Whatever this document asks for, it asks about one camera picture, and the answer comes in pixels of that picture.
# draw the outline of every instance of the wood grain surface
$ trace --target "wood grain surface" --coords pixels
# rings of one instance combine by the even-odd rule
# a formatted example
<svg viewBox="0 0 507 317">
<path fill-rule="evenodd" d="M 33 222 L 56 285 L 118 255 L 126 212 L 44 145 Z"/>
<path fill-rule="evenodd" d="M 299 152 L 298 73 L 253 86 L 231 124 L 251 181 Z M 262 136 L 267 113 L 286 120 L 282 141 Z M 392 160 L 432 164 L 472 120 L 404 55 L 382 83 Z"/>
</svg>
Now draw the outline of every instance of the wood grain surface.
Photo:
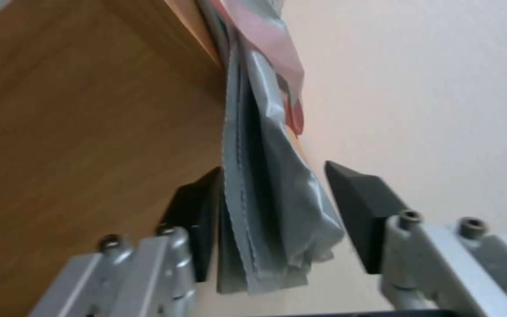
<svg viewBox="0 0 507 317">
<path fill-rule="evenodd" d="M 195 44 L 149 44 L 110 8 L 0 12 L 0 316 L 26 315 L 101 236 L 149 236 L 175 189 L 219 164 L 222 72 Z"/>
</svg>

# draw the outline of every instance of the wooden cabinet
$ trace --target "wooden cabinet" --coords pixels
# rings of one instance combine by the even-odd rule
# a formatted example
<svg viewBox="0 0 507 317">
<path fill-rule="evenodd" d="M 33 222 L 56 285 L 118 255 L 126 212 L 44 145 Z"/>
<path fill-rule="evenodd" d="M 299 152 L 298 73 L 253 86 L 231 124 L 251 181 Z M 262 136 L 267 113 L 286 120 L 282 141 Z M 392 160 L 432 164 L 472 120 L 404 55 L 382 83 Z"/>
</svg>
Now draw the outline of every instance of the wooden cabinet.
<svg viewBox="0 0 507 317">
<path fill-rule="evenodd" d="M 0 316 L 107 233 L 152 234 L 220 164 L 224 71 L 192 0 L 14 0 L 0 12 Z"/>
</svg>

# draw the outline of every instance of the screw head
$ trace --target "screw head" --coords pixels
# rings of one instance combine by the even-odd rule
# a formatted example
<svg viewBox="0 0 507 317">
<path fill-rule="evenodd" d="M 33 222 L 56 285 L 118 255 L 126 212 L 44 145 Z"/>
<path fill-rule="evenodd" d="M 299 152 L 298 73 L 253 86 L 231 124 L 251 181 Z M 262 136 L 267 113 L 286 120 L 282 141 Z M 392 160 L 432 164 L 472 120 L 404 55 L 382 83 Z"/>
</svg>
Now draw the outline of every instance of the screw head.
<svg viewBox="0 0 507 317">
<path fill-rule="evenodd" d="M 459 221 L 459 235 L 466 239 L 480 239 L 488 231 L 484 221 L 474 217 L 463 217 Z"/>
<path fill-rule="evenodd" d="M 119 235 L 111 234 L 102 237 L 99 240 L 97 248 L 100 252 L 105 252 L 111 249 L 115 249 L 121 245 L 121 237 Z"/>
<path fill-rule="evenodd" d="M 422 222 L 422 215 L 415 210 L 407 209 L 398 213 L 398 227 L 409 230 L 412 225 Z"/>
<path fill-rule="evenodd" d="M 168 225 L 167 223 L 160 223 L 158 225 L 158 228 L 156 229 L 155 233 L 158 236 L 165 236 L 170 235 L 175 230 L 175 227 L 173 225 Z"/>
</svg>

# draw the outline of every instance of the gray plastic bag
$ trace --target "gray plastic bag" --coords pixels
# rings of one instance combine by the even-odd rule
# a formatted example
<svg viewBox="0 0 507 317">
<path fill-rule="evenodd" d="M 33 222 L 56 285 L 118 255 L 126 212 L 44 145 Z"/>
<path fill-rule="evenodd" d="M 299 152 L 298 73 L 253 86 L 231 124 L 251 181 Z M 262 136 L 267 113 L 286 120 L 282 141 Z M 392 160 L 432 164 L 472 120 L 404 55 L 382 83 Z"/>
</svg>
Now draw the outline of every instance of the gray plastic bag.
<svg viewBox="0 0 507 317">
<path fill-rule="evenodd" d="M 273 10 L 263 1 L 248 1 L 248 6 L 275 18 L 275 12 L 263 13 Z M 232 232 L 235 243 L 219 242 L 218 289 L 240 291 L 244 280 L 254 294 L 304 285 L 312 261 L 330 259 L 344 231 L 318 180 L 290 142 L 274 70 L 224 24 L 208 0 L 199 2 L 221 56 L 228 57 L 223 60 L 228 68 L 223 132 L 228 219 L 221 230 L 225 239 Z M 243 270 L 235 269 L 236 261 Z"/>
</svg>

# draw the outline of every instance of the pink plastic bag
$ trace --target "pink plastic bag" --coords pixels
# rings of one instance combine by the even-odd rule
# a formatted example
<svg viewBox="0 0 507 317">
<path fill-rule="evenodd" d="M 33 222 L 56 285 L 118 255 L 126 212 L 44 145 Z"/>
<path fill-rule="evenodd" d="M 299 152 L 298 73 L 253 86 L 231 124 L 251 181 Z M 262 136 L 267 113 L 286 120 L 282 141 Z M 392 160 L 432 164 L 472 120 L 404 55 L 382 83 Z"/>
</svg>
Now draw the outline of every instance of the pink plastic bag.
<svg viewBox="0 0 507 317">
<path fill-rule="evenodd" d="M 241 34 L 270 62 L 276 73 L 286 82 L 288 98 L 287 125 L 296 135 L 302 134 L 304 115 L 301 91 L 304 69 L 284 22 L 275 12 L 256 12 L 255 0 L 211 0 L 226 23 Z"/>
</svg>

